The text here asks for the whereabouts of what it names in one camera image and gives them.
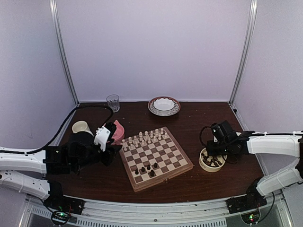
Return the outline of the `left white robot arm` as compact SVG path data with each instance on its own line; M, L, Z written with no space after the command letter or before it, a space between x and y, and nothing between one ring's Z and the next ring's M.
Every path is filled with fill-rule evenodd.
M72 134L67 143L61 146L45 146L37 150L0 149L0 182L19 192L49 201L58 210L68 206L58 182L37 180L24 175L24 171L46 175L79 174L82 169L95 163L105 166L113 162L122 145L112 144L111 133L94 137L89 132Z

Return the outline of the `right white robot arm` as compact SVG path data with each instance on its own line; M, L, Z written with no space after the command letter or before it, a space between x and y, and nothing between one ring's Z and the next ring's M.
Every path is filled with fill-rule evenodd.
M228 121L213 123L208 127L213 139L203 143L211 156L255 155L286 157L287 165L255 180L243 197L246 208L254 208L261 197L276 190L303 182L303 133L293 132L237 132Z

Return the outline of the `white chess piece tall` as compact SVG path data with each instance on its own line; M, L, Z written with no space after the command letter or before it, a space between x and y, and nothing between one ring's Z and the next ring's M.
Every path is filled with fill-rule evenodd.
M142 142L143 141L143 133L139 132L139 141Z

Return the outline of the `wooden chess board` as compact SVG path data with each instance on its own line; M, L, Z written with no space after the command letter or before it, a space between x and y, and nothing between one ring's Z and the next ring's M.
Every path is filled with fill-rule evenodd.
M161 136L160 129L158 137L155 136L155 129L149 131L149 139L139 141L139 134L123 139L119 142L122 145L120 157L125 167L134 192L145 190L158 185L173 177L181 175L193 168L193 163L177 142L175 137L167 127L163 127L165 134ZM149 172L155 172L154 177L149 176Z

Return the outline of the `cream cat-ear bowl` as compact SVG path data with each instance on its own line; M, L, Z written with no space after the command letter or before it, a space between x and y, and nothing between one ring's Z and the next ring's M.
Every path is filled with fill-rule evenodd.
M206 148L200 151L199 164L207 172L215 173L221 170L227 160L227 155L210 156Z

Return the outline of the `cream ceramic mug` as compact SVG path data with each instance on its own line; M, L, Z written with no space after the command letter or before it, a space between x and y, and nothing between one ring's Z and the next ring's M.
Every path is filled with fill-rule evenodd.
M94 136L92 131L90 130L90 127L86 121L77 121L72 125L72 132L73 133L78 133L78 132L87 132L89 133L92 137Z

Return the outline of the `pink cat-ear bowl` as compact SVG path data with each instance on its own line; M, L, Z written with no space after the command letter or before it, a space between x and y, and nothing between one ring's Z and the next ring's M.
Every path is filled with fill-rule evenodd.
M125 129L118 120L115 120L114 124L116 125L116 131L112 136L114 139L114 142L112 144L117 144L125 138Z

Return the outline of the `clear drinking glass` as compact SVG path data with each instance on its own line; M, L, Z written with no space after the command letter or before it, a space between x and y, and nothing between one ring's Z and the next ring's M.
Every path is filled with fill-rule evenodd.
M114 113L118 112L120 110L120 101L119 101L119 95L112 94L109 95L107 98L107 104L112 109Z

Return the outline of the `patterned ceramic plate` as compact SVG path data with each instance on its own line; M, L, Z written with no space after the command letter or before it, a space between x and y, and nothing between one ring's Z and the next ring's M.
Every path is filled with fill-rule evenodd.
M154 115L167 117L177 114L181 109L181 105L172 97L160 96L148 103L148 109Z

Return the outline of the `white scalloped bowl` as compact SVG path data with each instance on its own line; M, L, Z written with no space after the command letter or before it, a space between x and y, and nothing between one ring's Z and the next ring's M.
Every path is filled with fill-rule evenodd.
M171 110L175 107L175 104L176 104L175 101L169 98L160 98L160 99L156 99L153 102L154 108L160 111Z

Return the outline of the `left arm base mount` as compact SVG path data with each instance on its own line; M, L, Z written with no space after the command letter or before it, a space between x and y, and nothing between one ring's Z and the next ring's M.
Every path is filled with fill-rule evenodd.
M48 198L44 200L44 205L49 208L60 210L72 214L81 215L85 201L64 196L62 186L59 182L49 180Z

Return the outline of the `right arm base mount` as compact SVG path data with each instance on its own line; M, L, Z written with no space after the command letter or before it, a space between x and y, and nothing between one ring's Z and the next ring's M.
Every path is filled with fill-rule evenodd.
M254 181L246 190L246 194L240 197L231 197L226 200L226 205L230 214L257 209L267 205L265 196L257 191L257 181Z

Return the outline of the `right aluminium frame post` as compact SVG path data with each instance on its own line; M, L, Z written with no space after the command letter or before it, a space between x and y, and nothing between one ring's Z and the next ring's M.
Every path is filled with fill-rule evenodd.
M232 93L231 93L230 100L229 100L230 106L234 106L234 103L236 100L236 95L240 88L241 79L242 79L242 76L243 76L243 73L245 70L245 66L246 66L246 62L247 62L247 58L248 58L248 54L249 54L249 49L250 49L250 45L251 45L253 34L254 34L256 18L257 18L257 11L258 11L258 1L251 0L246 35L245 35L245 39L244 39L244 45L243 45L240 63L239 63L237 74L236 74L236 79L235 79L234 86L233 86Z

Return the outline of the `aluminium frame post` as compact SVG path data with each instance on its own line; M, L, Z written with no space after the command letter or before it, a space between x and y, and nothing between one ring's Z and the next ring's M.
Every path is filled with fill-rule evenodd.
M59 48L60 59L61 59L62 67L63 67L63 72L64 72L65 78L67 80L68 88L72 95L73 102L75 103L75 105L78 105L79 99L76 94L76 89L75 89L74 83L71 78L70 67L68 65L67 55L66 55L66 51L64 48L57 1L50 0L49 3L50 3L50 11L51 11L51 15L52 15L53 25L54 25L56 39L57 39L58 48Z
M244 45L243 45L240 63L239 63L237 74L236 74L236 79L235 79L234 86L233 86L232 93L231 93L230 100L229 100L230 106L234 106L234 103L236 100L236 95L240 88L241 79L242 79L242 76L243 76L243 73L245 70L245 66L246 66L246 62L247 62L247 58L248 58L248 54L249 54L249 49L250 49L250 45L251 45L253 34L254 34L256 18L257 18L257 11L258 11L258 1L251 0L246 35L245 35L245 39L244 39Z

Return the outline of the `left aluminium frame post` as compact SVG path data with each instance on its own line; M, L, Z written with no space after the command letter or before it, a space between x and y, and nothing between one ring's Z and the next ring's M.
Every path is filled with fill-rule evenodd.
M50 3L50 11L51 11L51 15L52 15L53 25L54 25L56 39L57 39L58 48L59 48L60 59L61 59L62 67L63 67L63 72L64 72L65 78L67 80L68 88L72 95L73 102L75 103L75 105L78 105L79 99L76 94L76 89L75 89L74 83L71 78L70 67L68 65L67 55L66 55L66 51L64 48L57 1L50 0L49 3Z

